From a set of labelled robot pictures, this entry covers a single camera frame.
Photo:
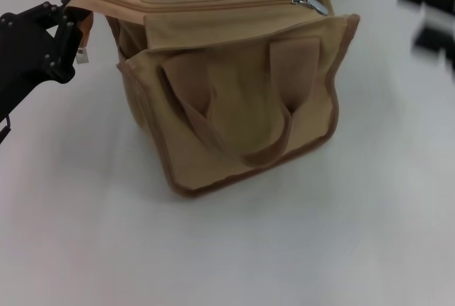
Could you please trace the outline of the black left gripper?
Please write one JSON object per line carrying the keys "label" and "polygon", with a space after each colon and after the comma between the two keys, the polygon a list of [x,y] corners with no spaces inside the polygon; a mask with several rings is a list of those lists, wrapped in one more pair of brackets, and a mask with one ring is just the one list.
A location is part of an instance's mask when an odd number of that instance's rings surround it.
{"label": "black left gripper", "polygon": [[66,84],[75,75],[81,31],[74,16],[45,2],[1,16],[1,117],[7,117],[38,85]]}

